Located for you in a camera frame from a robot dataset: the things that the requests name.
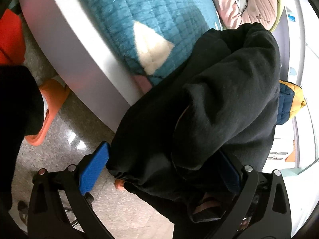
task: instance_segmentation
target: pink comforter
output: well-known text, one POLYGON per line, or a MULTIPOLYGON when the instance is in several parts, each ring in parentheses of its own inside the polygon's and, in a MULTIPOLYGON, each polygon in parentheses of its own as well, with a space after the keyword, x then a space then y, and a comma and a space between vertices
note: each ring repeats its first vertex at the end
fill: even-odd
POLYGON ((277 16, 277 0, 248 0, 247 7, 240 15, 235 0, 213 0, 221 20, 227 28, 238 28, 244 23, 261 23, 271 29, 277 16))

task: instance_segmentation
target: orange slipper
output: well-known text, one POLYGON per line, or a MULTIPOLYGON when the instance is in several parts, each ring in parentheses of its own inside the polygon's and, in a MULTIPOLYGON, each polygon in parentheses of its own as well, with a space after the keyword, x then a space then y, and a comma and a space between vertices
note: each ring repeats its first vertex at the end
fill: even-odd
POLYGON ((116 179, 115 182, 114 182, 114 186, 115 186, 115 188, 117 188, 119 191, 125 191, 124 183, 125 183, 125 181, 116 179))
POLYGON ((55 115, 58 113, 71 91, 67 85, 63 87, 54 79, 45 81, 41 86, 39 86, 39 89, 41 94, 47 100, 48 110, 40 132, 35 136, 26 136, 27 142, 33 146, 38 146, 43 142, 55 115))

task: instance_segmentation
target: navy and yellow jacket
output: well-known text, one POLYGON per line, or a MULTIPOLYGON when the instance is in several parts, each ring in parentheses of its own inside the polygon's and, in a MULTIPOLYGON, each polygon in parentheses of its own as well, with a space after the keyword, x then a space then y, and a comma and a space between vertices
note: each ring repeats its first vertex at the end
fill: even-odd
POLYGON ((303 90, 298 85, 281 80, 279 83, 280 94, 277 125, 282 125, 296 116, 302 107, 306 106, 306 100, 303 96, 303 90))

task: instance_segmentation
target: yellow fabric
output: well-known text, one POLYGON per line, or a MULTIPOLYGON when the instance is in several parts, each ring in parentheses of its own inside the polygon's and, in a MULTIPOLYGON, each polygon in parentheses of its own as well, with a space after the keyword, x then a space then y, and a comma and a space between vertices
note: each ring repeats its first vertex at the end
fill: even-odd
POLYGON ((291 109, 290 109, 290 115, 289 119, 292 119, 296 114, 300 111, 301 108, 306 106, 306 100, 303 96, 303 90, 301 87, 299 87, 296 84, 290 83, 290 82, 285 82, 280 80, 280 83, 287 85, 291 90, 295 92, 295 96, 292 101, 291 109))
POLYGON ((280 17, 284 11, 284 7, 285 7, 284 2, 285 2, 285 0, 277 0, 277 16, 276 16, 276 20, 275 20, 274 25, 270 29, 271 32, 273 32, 277 28, 280 17))

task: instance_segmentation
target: pink patch on blanket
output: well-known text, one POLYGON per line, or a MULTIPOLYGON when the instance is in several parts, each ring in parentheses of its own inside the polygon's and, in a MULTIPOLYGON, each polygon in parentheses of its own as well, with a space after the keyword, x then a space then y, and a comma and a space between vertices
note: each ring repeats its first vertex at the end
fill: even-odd
POLYGON ((152 88, 151 83, 145 76, 134 75, 133 78, 144 94, 147 93, 152 88))

